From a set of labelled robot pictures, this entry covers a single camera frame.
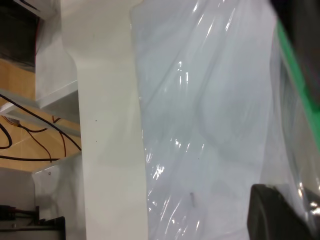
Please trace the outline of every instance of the green strip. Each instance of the green strip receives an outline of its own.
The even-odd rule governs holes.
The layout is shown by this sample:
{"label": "green strip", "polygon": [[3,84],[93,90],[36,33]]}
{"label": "green strip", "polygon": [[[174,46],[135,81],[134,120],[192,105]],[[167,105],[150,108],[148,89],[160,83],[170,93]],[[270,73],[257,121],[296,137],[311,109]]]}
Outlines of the green strip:
{"label": "green strip", "polygon": [[306,81],[300,70],[295,53],[289,42],[286,32],[280,22],[277,23],[276,32],[282,49],[283,60],[286,63],[289,77],[300,96],[306,119],[309,123],[318,151],[320,151],[320,110],[310,98],[306,88]]}

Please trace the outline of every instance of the black object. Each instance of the black object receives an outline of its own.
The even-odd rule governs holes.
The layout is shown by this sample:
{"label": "black object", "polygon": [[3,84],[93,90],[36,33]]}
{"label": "black object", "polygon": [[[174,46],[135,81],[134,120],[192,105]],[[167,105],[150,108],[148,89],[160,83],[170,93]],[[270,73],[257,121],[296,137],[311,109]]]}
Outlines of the black object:
{"label": "black object", "polygon": [[34,72],[38,21],[13,0],[0,0],[0,58]]}
{"label": "black object", "polygon": [[7,205],[0,205],[0,221],[16,220],[16,208]]}
{"label": "black object", "polygon": [[308,92],[320,105],[320,0],[270,0],[295,51]]}
{"label": "black object", "polygon": [[247,228],[250,240],[313,240],[283,196],[263,184],[251,187]]}

